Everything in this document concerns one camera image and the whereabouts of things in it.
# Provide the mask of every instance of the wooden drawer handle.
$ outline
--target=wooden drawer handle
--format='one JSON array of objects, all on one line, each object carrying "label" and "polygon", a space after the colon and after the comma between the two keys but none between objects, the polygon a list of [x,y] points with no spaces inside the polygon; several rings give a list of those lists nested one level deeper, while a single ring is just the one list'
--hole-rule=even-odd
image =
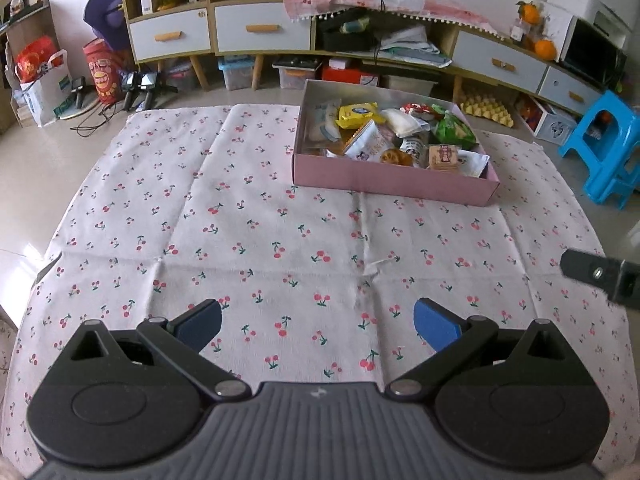
[{"label": "wooden drawer handle", "polygon": [[569,97],[580,104],[584,104],[584,97],[581,95],[575,94],[569,90]]},{"label": "wooden drawer handle", "polygon": [[495,57],[492,57],[491,64],[493,66],[497,66],[498,68],[506,70],[507,72],[515,72],[516,71],[516,67],[515,66],[513,66],[510,63],[505,63],[504,61],[500,61],[499,59],[495,59]]},{"label": "wooden drawer handle", "polygon": [[280,25],[247,25],[245,29],[247,32],[278,32]]},{"label": "wooden drawer handle", "polygon": [[179,40],[182,36],[182,31],[178,30],[178,32],[168,32],[166,34],[156,34],[154,36],[154,40],[156,41],[173,41]]}]

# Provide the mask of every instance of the drawer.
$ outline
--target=drawer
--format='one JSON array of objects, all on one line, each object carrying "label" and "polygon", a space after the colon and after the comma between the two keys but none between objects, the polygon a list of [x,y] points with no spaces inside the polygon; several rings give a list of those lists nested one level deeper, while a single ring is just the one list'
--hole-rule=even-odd
[{"label": "drawer", "polygon": [[311,20],[292,22],[281,2],[215,9],[219,52],[311,48]]},{"label": "drawer", "polygon": [[550,66],[538,95],[584,115],[601,94],[582,81]]},{"label": "drawer", "polygon": [[[136,61],[191,52],[211,51],[207,9],[184,10],[131,23]],[[161,38],[173,34],[173,37]]]},{"label": "drawer", "polygon": [[453,52],[459,68],[477,72],[529,92],[536,92],[546,64],[505,44],[459,32]]}]

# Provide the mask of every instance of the white shopping bag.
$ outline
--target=white shopping bag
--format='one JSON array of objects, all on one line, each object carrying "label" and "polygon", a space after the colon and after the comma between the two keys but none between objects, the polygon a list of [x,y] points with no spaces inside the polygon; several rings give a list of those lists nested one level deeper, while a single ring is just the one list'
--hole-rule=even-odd
[{"label": "white shopping bag", "polygon": [[[62,65],[53,66],[53,61],[59,57],[62,57]],[[20,86],[36,124],[42,127],[55,121],[73,104],[66,50],[60,50],[51,56],[47,71],[39,79]]]}]

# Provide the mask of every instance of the cherry print tablecloth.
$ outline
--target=cherry print tablecloth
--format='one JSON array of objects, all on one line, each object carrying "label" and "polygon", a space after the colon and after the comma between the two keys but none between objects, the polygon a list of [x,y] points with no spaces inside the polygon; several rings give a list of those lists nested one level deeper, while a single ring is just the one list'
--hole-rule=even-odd
[{"label": "cherry print tablecloth", "polygon": [[39,381],[80,322],[114,330],[205,298],[223,326],[203,355],[261,381],[375,381],[433,350],[412,307],[524,328],[552,318],[598,382],[611,425],[596,465],[630,460],[638,392],[626,315],[561,277],[571,246],[601,246],[539,146],[482,133],[502,181],[485,208],[291,185],[298,108],[237,105],[133,116],[86,178],[16,342],[2,452],[39,465],[24,425]]}]

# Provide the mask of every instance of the yellow snack package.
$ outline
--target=yellow snack package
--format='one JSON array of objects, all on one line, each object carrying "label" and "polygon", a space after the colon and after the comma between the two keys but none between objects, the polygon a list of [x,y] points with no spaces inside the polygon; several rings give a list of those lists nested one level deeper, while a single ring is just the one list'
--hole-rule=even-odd
[{"label": "yellow snack package", "polygon": [[373,120],[377,124],[385,123],[386,119],[378,113],[377,103],[360,103],[340,107],[336,124],[345,130],[356,130],[363,124]]}]

